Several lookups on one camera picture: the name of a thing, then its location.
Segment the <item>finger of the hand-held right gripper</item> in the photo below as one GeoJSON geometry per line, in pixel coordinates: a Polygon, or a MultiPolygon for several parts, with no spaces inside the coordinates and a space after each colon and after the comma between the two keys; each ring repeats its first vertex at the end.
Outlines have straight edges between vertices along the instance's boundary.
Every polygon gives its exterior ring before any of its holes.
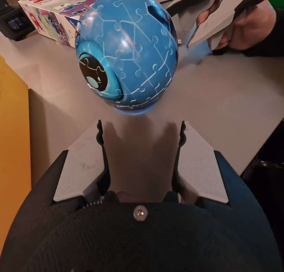
{"type": "Polygon", "coordinates": [[[173,17],[178,15],[180,19],[196,19],[197,12],[210,4],[211,0],[173,0],[166,8],[168,14],[173,17]]]}
{"type": "Polygon", "coordinates": [[[205,40],[209,40],[209,48],[216,49],[224,34],[225,29],[233,22],[235,9],[243,0],[220,0],[217,9],[201,23],[187,48],[192,48],[205,40]]]}

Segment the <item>printed puzzle box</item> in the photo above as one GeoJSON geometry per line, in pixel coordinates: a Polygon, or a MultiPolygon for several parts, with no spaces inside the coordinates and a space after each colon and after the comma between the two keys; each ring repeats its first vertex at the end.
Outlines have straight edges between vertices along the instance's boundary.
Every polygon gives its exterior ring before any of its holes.
{"type": "Polygon", "coordinates": [[[75,48],[76,27],[97,0],[20,0],[37,32],[75,48]]]}

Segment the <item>person's right hand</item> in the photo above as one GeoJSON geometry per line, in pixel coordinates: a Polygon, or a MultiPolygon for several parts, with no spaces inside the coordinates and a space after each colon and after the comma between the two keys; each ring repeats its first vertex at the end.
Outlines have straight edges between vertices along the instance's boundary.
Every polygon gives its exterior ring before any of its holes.
{"type": "Polygon", "coordinates": [[[268,0],[264,0],[234,20],[231,38],[224,33],[215,50],[227,46],[238,51],[252,48],[271,33],[275,22],[276,11],[268,0]]]}

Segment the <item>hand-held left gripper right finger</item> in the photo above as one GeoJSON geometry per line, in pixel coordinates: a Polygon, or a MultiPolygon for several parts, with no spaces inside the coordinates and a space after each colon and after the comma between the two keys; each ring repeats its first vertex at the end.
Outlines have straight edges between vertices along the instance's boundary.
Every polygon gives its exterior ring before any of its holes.
{"type": "Polygon", "coordinates": [[[188,121],[182,121],[179,135],[172,190],[182,203],[197,203],[199,198],[228,203],[213,147],[188,121]]]}

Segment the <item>black electronic device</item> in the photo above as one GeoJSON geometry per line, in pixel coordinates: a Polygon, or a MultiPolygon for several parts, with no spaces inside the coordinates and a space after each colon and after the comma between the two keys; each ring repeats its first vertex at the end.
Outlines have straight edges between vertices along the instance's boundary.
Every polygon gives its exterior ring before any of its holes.
{"type": "Polygon", "coordinates": [[[0,31],[8,39],[20,41],[35,31],[35,27],[21,7],[0,0],[0,31]]]}

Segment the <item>yellow plastic bin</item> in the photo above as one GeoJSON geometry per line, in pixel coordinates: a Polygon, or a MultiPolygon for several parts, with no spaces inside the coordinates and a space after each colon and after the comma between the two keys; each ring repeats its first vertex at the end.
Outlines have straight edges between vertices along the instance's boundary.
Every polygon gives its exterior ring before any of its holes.
{"type": "Polygon", "coordinates": [[[31,190],[29,94],[0,57],[0,250],[31,190]]]}

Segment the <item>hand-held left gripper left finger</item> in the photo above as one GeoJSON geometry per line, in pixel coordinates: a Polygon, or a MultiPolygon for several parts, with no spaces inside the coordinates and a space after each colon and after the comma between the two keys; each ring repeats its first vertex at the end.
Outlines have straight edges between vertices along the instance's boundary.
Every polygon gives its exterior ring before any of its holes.
{"type": "Polygon", "coordinates": [[[86,202],[99,202],[109,187],[102,122],[97,120],[68,148],[53,200],[83,197],[86,202]]]}

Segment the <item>person's right forearm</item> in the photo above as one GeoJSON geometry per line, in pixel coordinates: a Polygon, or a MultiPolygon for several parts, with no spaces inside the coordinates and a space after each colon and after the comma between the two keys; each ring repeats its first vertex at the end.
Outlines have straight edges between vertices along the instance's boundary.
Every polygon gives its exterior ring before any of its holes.
{"type": "MultiPolygon", "coordinates": [[[[283,57],[284,55],[284,18],[283,9],[275,9],[276,22],[271,33],[252,48],[240,51],[246,57],[283,57]]],[[[227,47],[213,51],[214,55],[223,55],[229,50],[227,47]]]]}

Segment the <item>blue puzzle ball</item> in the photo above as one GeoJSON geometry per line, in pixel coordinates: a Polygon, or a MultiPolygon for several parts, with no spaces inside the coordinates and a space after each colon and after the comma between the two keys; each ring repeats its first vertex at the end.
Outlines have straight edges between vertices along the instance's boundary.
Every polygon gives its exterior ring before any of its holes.
{"type": "Polygon", "coordinates": [[[178,63],[178,39],[156,0],[97,0],[76,29],[76,58],[88,87],[111,107],[160,99],[178,63]]]}

